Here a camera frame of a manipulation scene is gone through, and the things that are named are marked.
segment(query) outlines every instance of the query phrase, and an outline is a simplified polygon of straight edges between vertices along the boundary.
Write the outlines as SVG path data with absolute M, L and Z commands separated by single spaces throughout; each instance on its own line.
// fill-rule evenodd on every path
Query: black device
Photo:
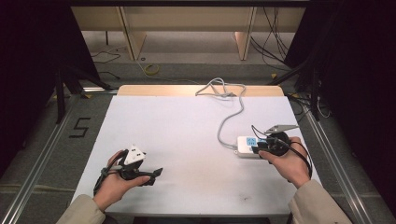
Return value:
M 258 142 L 256 147 L 251 147 L 255 154 L 267 151 L 276 156 L 283 156 L 290 149 L 291 141 L 286 133 L 271 133 L 264 142 Z
M 139 176 L 147 175 L 150 177 L 150 180 L 139 187 L 153 186 L 155 178 L 161 175 L 163 168 L 155 170 L 152 173 L 140 172 L 139 167 L 145 158 L 146 153 L 140 151 L 134 145 L 130 149 L 123 150 L 107 167 L 102 169 L 101 175 L 99 176 L 98 180 L 96 181 L 96 185 L 93 188 L 93 195 L 95 195 L 99 190 L 105 178 L 112 174 L 120 174 L 121 178 L 124 180 L 132 180 Z M 119 164 L 113 166 L 113 164 L 119 159 Z

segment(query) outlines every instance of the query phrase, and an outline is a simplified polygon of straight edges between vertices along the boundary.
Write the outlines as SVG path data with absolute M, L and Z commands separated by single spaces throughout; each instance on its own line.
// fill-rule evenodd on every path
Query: left hand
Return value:
M 118 151 L 114 154 L 107 162 L 109 165 L 120 153 L 122 150 Z M 122 196 L 128 191 L 129 189 L 143 185 L 147 181 L 149 181 L 150 177 L 147 175 L 139 176 L 133 180 L 124 180 L 120 177 L 118 172 L 114 174 L 109 174 L 108 177 L 102 182 L 101 188 L 98 190 L 96 195 L 93 197 L 93 200 L 99 206 L 99 209 L 102 212 L 113 203 L 118 202 L 122 199 Z

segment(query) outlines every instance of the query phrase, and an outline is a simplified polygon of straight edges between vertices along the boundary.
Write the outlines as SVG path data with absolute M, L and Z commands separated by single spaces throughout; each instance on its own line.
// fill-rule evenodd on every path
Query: white cable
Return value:
M 328 114 L 328 115 L 324 115 L 324 114 L 321 112 L 321 110 L 320 110 L 319 101 L 320 101 L 320 97 L 318 98 L 318 102 L 317 102 L 317 108 L 318 108 L 319 113 L 321 114 L 321 116 L 323 116 L 323 118 L 325 118 L 325 119 L 329 118 L 329 117 L 330 117 L 330 114 L 332 113 L 332 111 L 329 110 L 329 114 Z
M 216 90 L 216 88 L 213 86 L 213 84 L 212 84 L 213 82 L 215 82 L 215 83 L 220 83 L 220 84 L 222 85 L 222 88 L 223 88 L 223 90 L 224 90 L 224 93 L 219 93 L 219 92 Z M 198 95 L 211 95 L 211 96 L 217 96 L 217 97 L 221 97 L 221 98 L 226 98 L 226 97 L 230 97 L 230 96 L 236 96 L 234 93 L 228 92 L 226 86 L 239 86 L 239 87 L 242 87 L 242 91 L 239 93 L 239 104 L 241 105 L 241 108 L 239 109 L 238 112 L 231 114 L 230 116 L 228 116 L 227 118 L 225 118 L 225 119 L 221 122 L 221 124 L 220 124 L 220 126 L 219 126 L 219 129 L 218 129 L 218 140 L 219 140 L 219 142 L 220 142 L 222 145 L 224 145 L 225 147 L 229 147 L 229 148 L 232 148 L 232 149 L 236 149 L 236 148 L 238 148 L 237 145 L 230 145 L 230 144 L 227 144 L 227 143 L 223 142 L 223 141 L 221 140 L 220 134 L 221 134 L 221 129 L 222 129 L 222 127 L 223 127 L 225 121 L 227 121 L 228 119 L 230 119 L 230 118 L 232 118 L 232 117 L 234 117 L 234 116 L 236 116 L 236 115 L 242 113 L 242 111 L 244 111 L 245 107 L 244 107 L 244 103 L 243 103 L 243 101 L 242 101 L 242 95 L 243 95 L 243 94 L 245 93 L 245 91 L 246 91 L 246 86 L 243 85 L 243 84 L 225 83 L 223 79 L 221 79 L 220 77 L 216 77 L 216 78 L 212 79 L 210 82 L 208 82 L 208 83 L 206 84 L 206 86 L 204 86 L 203 88 L 201 88 L 200 90 L 198 90 L 198 92 L 195 93 L 195 96 L 198 96 Z M 208 87 L 211 87 L 214 93 L 201 93 L 202 91 L 204 91 L 204 90 L 207 89 Z

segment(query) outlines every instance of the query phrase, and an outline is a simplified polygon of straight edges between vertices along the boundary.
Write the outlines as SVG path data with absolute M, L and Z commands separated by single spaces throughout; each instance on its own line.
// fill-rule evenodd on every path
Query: white table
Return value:
M 252 124 L 260 130 L 296 124 L 284 96 L 244 97 L 243 102 L 244 112 L 224 124 L 224 142 L 235 144 L 237 136 L 253 135 Z M 107 160 L 134 143 L 147 153 L 140 170 L 163 167 L 163 173 L 154 186 L 131 189 L 107 212 L 146 217 L 288 214 L 295 187 L 267 161 L 239 158 L 217 139 L 220 122 L 239 106 L 236 97 L 114 96 L 74 198 L 92 195 Z M 302 138 L 299 129 L 287 134 Z M 315 169 L 313 178 L 319 181 Z

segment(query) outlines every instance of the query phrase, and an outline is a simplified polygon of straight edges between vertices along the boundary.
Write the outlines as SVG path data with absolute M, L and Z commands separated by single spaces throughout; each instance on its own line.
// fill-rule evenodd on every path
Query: sleeve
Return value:
M 293 222 L 302 223 L 351 223 L 332 196 L 316 180 L 302 185 L 289 202 Z
M 102 223 L 105 217 L 90 196 L 79 195 L 66 209 L 57 224 L 96 224 Z

